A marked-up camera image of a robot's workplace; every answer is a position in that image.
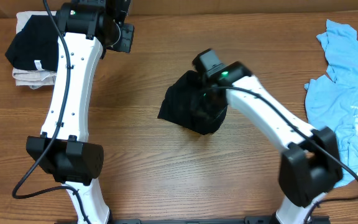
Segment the black t-shirt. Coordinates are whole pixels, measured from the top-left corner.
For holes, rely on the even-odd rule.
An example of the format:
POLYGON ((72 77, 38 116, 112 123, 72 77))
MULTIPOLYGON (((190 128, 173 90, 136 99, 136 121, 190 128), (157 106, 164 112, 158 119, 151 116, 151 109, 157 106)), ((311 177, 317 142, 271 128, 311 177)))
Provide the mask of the black t-shirt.
POLYGON ((202 86, 199 74, 187 71, 167 89, 158 118, 201 135, 215 133, 226 117, 227 106, 207 103, 202 86))

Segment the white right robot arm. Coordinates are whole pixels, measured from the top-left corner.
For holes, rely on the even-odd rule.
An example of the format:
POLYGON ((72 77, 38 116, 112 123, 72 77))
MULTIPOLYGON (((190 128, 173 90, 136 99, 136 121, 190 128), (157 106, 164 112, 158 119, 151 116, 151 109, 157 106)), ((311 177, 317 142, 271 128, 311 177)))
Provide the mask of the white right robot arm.
POLYGON ((212 78, 227 88, 228 104, 249 118, 280 153, 278 183, 285 198, 273 221, 307 222, 312 206, 343 177, 336 135, 297 118, 240 62, 221 65, 212 78))

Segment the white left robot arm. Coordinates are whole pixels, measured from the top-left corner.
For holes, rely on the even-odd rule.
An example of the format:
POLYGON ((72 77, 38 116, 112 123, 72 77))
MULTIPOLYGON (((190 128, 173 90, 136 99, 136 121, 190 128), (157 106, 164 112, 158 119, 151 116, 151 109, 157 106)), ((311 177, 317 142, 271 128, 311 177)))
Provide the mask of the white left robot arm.
POLYGON ((112 223, 98 177, 103 147, 88 141, 88 111, 94 74, 107 50, 129 53, 134 26, 125 18, 131 0, 71 1, 57 11, 58 68, 50 109, 39 137, 27 138, 27 153, 58 188, 69 193, 77 223, 112 223))

